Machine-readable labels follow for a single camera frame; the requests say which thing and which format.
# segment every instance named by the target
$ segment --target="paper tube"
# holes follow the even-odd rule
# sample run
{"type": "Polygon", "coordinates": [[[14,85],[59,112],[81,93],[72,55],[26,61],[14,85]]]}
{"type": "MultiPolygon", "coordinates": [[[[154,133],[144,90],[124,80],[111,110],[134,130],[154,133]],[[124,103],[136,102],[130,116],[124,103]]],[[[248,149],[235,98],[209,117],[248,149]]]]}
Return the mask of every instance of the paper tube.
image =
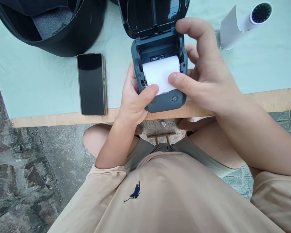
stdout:
{"type": "Polygon", "coordinates": [[[249,30],[265,23],[272,15],[272,6],[268,2],[259,3],[241,21],[236,17],[237,5],[227,14],[221,22],[220,46],[224,50],[230,50],[243,38],[249,30]]]}

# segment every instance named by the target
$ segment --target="printer lid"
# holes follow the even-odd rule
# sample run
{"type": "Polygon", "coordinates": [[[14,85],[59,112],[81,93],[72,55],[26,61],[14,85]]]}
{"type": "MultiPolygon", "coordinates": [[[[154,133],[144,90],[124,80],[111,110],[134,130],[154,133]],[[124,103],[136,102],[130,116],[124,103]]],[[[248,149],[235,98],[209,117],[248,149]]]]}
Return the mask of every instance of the printer lid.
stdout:
{"type": "Polygon", "coordinates": [[[133,39],[170,31],[184,18],[190,0],[118,0],[123,26],[133,39]]]}

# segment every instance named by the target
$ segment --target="wooden stool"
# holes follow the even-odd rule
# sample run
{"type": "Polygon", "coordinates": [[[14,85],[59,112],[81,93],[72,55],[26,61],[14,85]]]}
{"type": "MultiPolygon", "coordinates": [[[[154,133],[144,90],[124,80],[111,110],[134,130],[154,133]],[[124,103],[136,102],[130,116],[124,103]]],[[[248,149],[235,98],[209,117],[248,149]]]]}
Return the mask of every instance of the wooden stool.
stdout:
{"type": "Polygon", "coordinates": [[[166,137],[167,143],[170,144],[169,142],[169,136],[175,135],[176,133],[169,133],[169,134],[160,134],[160,135],[153,135],[153,136],[148,136],[147,139],[152,139],[155,138],[155,144],[158,144],[158,138],[163,138],[166,137]]]}

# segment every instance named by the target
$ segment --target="gold phone case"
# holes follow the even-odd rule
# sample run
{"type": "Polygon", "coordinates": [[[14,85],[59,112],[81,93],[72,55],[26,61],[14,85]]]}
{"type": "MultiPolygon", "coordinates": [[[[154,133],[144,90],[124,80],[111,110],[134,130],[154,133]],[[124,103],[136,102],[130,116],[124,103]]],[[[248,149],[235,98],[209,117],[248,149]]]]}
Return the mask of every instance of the gold phone case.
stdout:
{"type": "MultiPolygon", "coordinates": [[[[107,81],[106,81],[106,59],[105,57],[101,54],[101,53],[85,53],[85,54],[79,54],[78,56],[82,56],[82,55],[91,55],[91,54],[100,54],[101,55],[101,59],[102,59],[102,78],[103,78],[103,107],[104,107],[104,114],[101,116],[99,115],[99,117],[103,117],[107,114],[107,81]]],[[[80,94],[80,103],[81,103],[81,93],[80,93],[80,81],[79,81],[79,94],[80,94]]]]}

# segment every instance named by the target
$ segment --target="fingernail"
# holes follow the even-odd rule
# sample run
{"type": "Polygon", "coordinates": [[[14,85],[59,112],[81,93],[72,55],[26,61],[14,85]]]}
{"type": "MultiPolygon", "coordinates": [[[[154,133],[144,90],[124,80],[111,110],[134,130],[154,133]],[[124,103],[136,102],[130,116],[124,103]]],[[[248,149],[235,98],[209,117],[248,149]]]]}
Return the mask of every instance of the fingernail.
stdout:
{"type": "Polygon", "coordinates": [[[151,88],[154,90],[154,91],[158,91],[159,87],[157,85],[152,85],[151,88]]]}
{"type": "Polygon", "coordinates": [[[177,78],[177,73],[171,73],[170,75],[169,75],[169,82],[174,82],[175,80],[176,80],[176,78],[177,78]]]}

